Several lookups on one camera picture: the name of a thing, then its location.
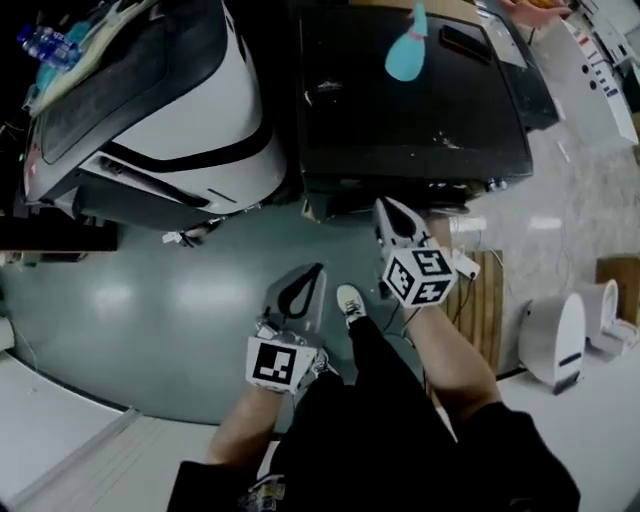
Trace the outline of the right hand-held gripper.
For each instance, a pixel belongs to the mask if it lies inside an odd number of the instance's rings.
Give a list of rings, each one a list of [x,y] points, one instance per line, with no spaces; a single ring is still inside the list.
[[[457,281],[450,252],[418,213],[395,199],[378,198],[374,218],[390,293],[406,309],[441,304]]]

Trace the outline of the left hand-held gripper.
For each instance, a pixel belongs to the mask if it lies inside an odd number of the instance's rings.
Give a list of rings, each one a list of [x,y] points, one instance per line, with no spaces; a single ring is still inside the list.
[[[267,288],[247,343],[248,383],[278,393],[298,391],[323,347],[325,291],[321,263],[299,266]]]

